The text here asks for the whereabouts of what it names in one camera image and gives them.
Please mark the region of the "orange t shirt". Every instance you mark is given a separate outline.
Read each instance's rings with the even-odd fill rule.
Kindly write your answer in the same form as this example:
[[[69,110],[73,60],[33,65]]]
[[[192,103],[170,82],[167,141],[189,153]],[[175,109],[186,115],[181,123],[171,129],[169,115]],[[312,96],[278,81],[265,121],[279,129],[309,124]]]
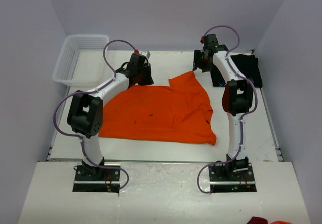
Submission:
[[[132,86],[103,108],[102,138],[215,145],[213,109],[192,71],[168,86]]]

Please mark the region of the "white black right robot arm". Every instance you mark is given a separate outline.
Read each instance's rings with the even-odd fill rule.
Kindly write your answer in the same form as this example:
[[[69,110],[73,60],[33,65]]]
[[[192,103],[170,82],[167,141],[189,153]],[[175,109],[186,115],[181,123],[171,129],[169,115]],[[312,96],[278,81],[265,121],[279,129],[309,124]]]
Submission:
[[[228,48],[218,43],[215,34],[201,37],[202,50],[194,51],[193,71],[210,72],[215,81],[215,70],[219,70],[226,82],[222,107],[229,121],[229,147],[225,161],[225,176],[236,180],[248,169],[249,160],[245,147],[246,114],[253,104],[253,88],[246,76],[231,61]]]

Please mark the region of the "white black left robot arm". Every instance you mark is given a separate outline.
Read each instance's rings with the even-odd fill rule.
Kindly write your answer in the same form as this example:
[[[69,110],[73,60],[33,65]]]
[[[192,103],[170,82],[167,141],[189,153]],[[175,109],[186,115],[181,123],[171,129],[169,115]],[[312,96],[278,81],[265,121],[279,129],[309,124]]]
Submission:
[[[105,173],[98,137],[103,126],[103,107],[133,85],[154,84],[149,58],[149,51],[134,52],[114,76],[87,92],[77,91],[73,95],[67,123],[80,138],[83,162],[88,165],[87,175],[93,180],[100,180]]]

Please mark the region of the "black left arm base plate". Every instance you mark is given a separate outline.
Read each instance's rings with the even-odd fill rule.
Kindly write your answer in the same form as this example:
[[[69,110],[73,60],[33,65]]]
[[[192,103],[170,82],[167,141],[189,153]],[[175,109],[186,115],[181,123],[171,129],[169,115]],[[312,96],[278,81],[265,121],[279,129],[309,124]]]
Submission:
[[[77,165],[73,192],[119,193],[120,171]]]

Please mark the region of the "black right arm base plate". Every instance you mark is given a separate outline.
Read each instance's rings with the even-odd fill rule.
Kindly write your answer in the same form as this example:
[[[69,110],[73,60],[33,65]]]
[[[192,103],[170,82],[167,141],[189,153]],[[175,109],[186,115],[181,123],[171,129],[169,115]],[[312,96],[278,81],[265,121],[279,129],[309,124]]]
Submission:
[[[224,165],[212,165],[208,171],[211,193],[257,192],[251,164],[237,172],[229,172]]]

